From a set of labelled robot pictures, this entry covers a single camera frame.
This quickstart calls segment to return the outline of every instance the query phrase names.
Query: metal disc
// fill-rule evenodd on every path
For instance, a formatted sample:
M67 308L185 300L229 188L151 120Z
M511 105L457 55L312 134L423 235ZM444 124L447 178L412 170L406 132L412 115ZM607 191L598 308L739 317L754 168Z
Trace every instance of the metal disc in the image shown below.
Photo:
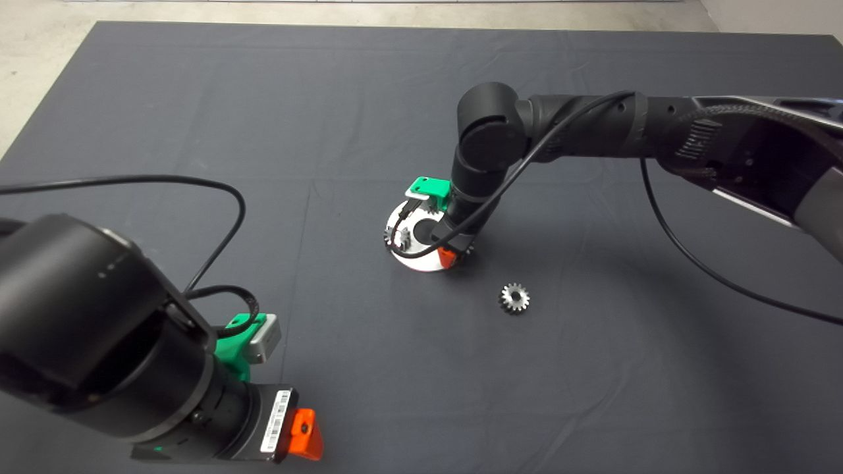
M398 207L396 207L395 210L389 215L389 219L387 219L386 221L385 228L391 228L395 226L395 222L398 221L398 213L401 212L401 209L406 203L407 201L404 201L399 204ZM407 247L406 252L416 253L430 247L430 245L425 245L422 242L416 240L416 235L413 232L413 229L416 227L416 224L418 224L422 220L432 219L436 222L439 222L439 220L442 219L444 215L444 213L439 211L430 212L426 209L426 205L422 204L421 206L419 206L418 209L416 209L409 216L407 216L407 219L405 219L404 222L402 222L400 225L401 228L407 227L410 230L410 246ZM394 252L390 253L392 253L392 256L395 257L397 261L403 263L405 267L412 268L417 272L439 272L440 270L445 269L445 267L442 266L442 262L439 261L438 252L431 252L421 258L403 258L397 256Z

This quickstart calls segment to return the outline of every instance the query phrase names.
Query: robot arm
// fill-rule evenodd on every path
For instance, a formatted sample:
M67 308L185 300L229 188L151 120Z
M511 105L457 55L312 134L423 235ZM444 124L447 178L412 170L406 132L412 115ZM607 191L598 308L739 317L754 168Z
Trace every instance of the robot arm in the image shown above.
M459 144L440 240L504 182L507 170L566 117L597 97L519 100L501 83L469 90L458 105ZM668 172L811 234L843 262L843 102L820 99L646 97L598 105L552 137L534 162L561 156L655 158ZM449 240L461 254L496 203Z
M118 234L66 215L0 219L0 390L132 443L142 461L319 459L295 389L249 382L280 326L240 290L251 313L214 331Z

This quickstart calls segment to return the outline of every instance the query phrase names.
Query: barcode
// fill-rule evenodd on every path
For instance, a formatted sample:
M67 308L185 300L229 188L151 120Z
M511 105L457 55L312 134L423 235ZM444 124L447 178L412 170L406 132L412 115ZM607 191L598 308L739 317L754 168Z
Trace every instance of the barcode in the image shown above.
M278 438L281 437L281 429L284 424L284 416L287 414L287 404L290 402L290 391L278 391L275 401L272 403L269 421L266 423L263 443L260 446L261 453L275 452Z
M281 432L281 423L284 420L275 420L275 424L272 425L272 436L275 436Z

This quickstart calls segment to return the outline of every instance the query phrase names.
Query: small spur gear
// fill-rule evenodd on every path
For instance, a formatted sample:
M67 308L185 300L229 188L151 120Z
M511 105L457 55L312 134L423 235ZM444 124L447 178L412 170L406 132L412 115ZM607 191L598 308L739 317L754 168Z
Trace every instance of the small spur gear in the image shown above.
M521 284L509 283L503 286L497 300L510 315L520 315L529 306L529 293Z
M439 207L436 205L436 201L433 199L428 199L427 202L425 202L424 205L421 207L428 214L435 215L439 213Z
M391 242L389 242L389 237L391 235L392 227L388 226L384 229L384 245L386 245L387 248L391 247ZM408 228L403 228L395 233L395 247L402 252L410 247L410 230Z

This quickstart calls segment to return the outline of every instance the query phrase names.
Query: dark gray tablecloth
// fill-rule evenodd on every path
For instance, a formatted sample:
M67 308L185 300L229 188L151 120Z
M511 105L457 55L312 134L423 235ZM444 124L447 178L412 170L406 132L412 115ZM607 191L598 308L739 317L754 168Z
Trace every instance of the dark gray tablecloth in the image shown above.
M225 180L245 227L205 283L252 288L284 340L257 382L297 386L325 436L302 473L840 472L843 330L757 304L670 245L637 163L563 159L512 188L468 265L384 250L418 175L447 177L455 107L530 94L843 97L829 36L97 24L0 163L4 183L179 173ZM656 172L677 233L735 281L843 314L843 267L809 237ZM178 285L234 216L227 196L140 185L4 197L133 238ZM504 315L517 281L529 312ZM200 304L213 323L234 301ZM56 317L61 317L56 308ZM151 466L0 395L2 472L269 472Z

